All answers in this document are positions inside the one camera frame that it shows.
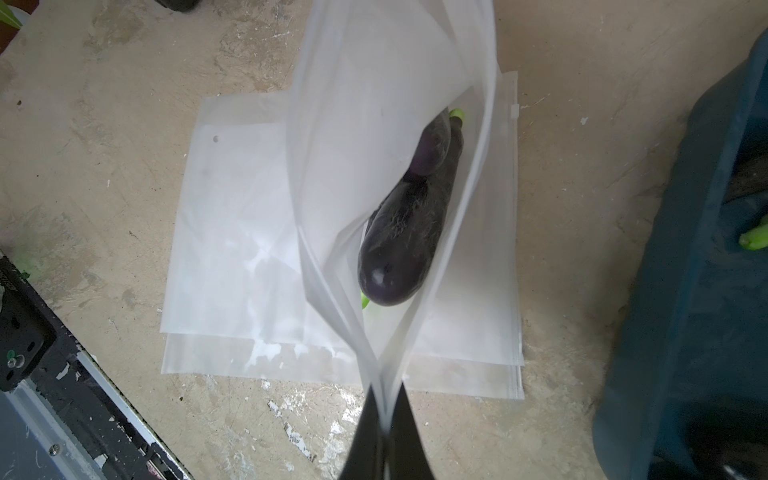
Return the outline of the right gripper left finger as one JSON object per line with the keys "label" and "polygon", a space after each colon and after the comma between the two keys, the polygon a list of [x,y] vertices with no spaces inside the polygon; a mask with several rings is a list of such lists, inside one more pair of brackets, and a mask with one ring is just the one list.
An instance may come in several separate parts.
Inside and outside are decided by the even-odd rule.
{"label": "right gripper left finger", "polygon": [[385,470],[384,436],[372,389],[369,389],[339,480],[382,480]]}

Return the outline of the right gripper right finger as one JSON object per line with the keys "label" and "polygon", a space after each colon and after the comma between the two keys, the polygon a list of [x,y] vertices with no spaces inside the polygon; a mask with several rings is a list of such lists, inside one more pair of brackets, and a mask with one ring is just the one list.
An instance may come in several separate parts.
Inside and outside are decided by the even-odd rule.
{"label": "right gripper right finger", "polygon": [[400,387],[387,434],[387,467],[392,480],[435,479],[404,384]]}

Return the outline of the purple eggplant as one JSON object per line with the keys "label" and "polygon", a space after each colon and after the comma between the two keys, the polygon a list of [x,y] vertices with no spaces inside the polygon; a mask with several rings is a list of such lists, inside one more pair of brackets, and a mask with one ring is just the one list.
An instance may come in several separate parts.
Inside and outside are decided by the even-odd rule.
{"label": "purple eggplant", "polygon": [[370,217],[358,255],[366,300],[395,306],[423,286],[447,218],[464,120],[464,112],[454,108],[425,128],[409,170]]}

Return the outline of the clear zip-top bag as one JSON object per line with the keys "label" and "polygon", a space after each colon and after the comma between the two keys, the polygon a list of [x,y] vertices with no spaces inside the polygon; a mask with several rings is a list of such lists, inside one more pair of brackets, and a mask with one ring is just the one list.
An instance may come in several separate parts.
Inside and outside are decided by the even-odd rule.
{"label": "clear zip-top bag", "polygon": [[[489,150],[499,75],[489,1],[317,1],[294,70],[287,173],[307,300],[353,349],[388,429]],[[470,136],[425,285],[381,353],[363,328],[363,224],[406,172],[423,128],[465,97]]]}

